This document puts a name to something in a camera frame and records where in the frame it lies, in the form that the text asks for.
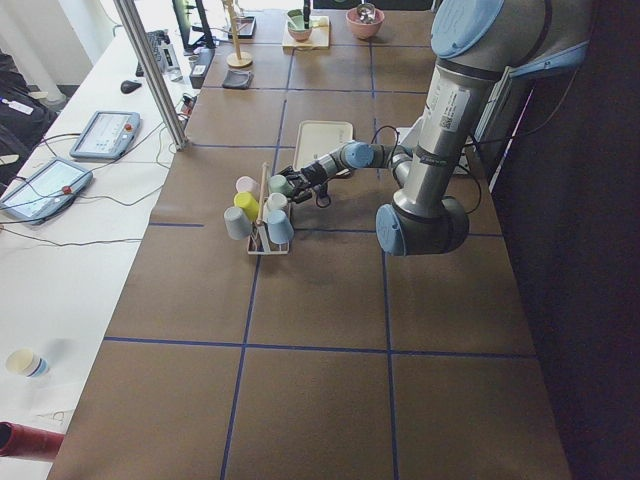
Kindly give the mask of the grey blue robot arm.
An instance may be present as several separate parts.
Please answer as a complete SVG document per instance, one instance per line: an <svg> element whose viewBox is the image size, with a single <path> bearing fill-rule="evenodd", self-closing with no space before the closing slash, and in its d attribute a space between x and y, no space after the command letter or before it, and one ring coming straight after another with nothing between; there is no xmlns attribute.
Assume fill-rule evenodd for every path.
<svg viewBox="0 0 640 480"><path fill-rule="evenodd" d="M591 1L445 1L436 12L436 56L413 147L350 141L299 171L286 168L284 194L301 203L344 170L388 168L400 188L376 213L381 248L395 256L442 254L469 232L463 206L446 189L464 144L505 69L553 74L586 54Z"/></svg>

